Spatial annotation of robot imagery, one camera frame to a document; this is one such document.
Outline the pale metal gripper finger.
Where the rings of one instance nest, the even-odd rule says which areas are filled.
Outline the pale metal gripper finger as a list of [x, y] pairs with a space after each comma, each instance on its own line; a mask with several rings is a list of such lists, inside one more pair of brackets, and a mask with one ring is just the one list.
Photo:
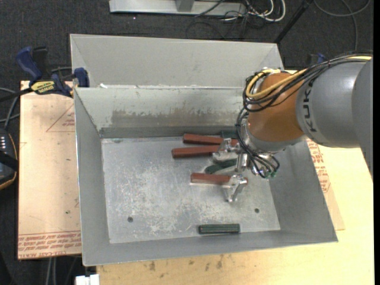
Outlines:
[[248, 179], [241, 174], [232, 175], [227, 183], [222, 184], [227, 202], [235, 202], [238, 194], [247, 186]]
[[236, 147], [232, 144], [232, 139], [227, 138], [217, 147], [217, 151], [212, 154], [213, 162], [221, 163], [228, 160], [236, 160], [238, 154]]

